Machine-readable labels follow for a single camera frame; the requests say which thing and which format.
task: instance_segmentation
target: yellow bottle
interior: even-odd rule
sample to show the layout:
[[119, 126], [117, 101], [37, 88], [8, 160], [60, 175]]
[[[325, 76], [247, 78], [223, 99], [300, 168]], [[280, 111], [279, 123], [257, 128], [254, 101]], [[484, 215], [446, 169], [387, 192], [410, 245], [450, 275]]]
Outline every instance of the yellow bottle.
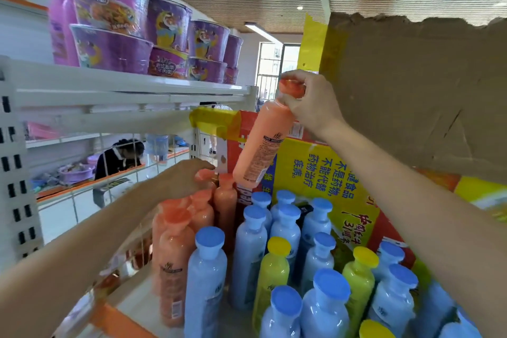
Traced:
[[257, 292], [253, 303], [252, 325], [258, 335], [261, 330], [262, 316], [271, 305], [271, 291], [276, 286], [286, 285], [289, 265], [290, 243], [281, 237], [272, 237], [268, 241], [269, 253], [262, 258]]
[[366, 247], [356, 247], [354, 249], [354, 258], [354, 261], [345, 265], [342, 272], [350, 285], [350, 298], [345, 305], [350, 318], [346, 338], [354, 338], [358, 335], [364, 309], [375, 286], [372, 269], [379, 264], [377, 254]]
[[395, 338], [395, 335], [380, 323], [367, 319], [361, 323], [359, 338]]

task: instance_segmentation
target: hand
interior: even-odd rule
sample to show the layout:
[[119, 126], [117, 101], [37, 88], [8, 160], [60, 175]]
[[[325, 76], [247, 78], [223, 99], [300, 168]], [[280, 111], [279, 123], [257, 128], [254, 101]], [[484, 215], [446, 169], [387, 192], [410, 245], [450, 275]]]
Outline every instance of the hand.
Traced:
[[195, 180], [195, 175], [203, 168], [214, 170], [215, 166], [201, 159], [187, 159], [176, 163], [145, 183], [147, 187], [149, 185], [150, 195], [157, 204], [166, 199], [185, 198], [199, 190], [209, 188], [209, 181]]
[[279, 99], [290, 108], [303, 126], [320, 139], [324, 139], [326, 129], [336, 120], [345, 123], [333, 86], [322, 75], [294, 70], [284, 72], [280, 78], [298, 80], [306, 85], [305, 96], [302, 99], [297, 100], [286, 94]]

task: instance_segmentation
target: ceiling light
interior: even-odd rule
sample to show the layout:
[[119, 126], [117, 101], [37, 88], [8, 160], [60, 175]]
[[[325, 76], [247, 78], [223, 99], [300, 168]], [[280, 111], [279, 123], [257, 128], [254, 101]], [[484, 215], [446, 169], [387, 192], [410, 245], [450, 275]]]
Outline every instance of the ceiling light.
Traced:
[[278, 44], [279, 46], [283, 45], [283, 43], [280, 40], [276, 39], [274, 36], [272, 36], [269, 33], [267, 33], [266, 30], [264, 30], [257, 23], [245, 22], [245, 26], [248, 27], [248, 28], [250, 28], [252, 31], [257, 32], [259, 35], [265, 37], [266, 39], [272, 41], [273, 43]]

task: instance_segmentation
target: forearm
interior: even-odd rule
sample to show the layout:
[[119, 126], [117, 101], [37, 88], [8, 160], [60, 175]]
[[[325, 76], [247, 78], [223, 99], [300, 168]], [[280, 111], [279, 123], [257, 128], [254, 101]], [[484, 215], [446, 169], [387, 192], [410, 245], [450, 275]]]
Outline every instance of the forearm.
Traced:
[[349, 163], [411, 249], [470, 313], [482, 335], [504, 334], [505, 226], [341, 121], [328, 126], [321, 137]]
[[147, 194], [150, 189], [149, 183], [139, 183], [2, 274], [4, 336], [44, 338], [54, 333], [130, 232], [157, 205], [156, 195]]

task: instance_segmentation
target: black hair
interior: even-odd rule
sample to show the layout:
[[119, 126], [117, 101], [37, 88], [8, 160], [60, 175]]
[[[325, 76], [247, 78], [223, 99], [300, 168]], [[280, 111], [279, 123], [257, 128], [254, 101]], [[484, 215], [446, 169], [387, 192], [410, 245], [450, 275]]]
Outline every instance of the black hair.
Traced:
[[118, 142], [114, 143], [113, 146], [128, 152], [135, 152], [137, 156], [143, 155], [144, 152], [143, 143], [137, 139], [120, 139]]

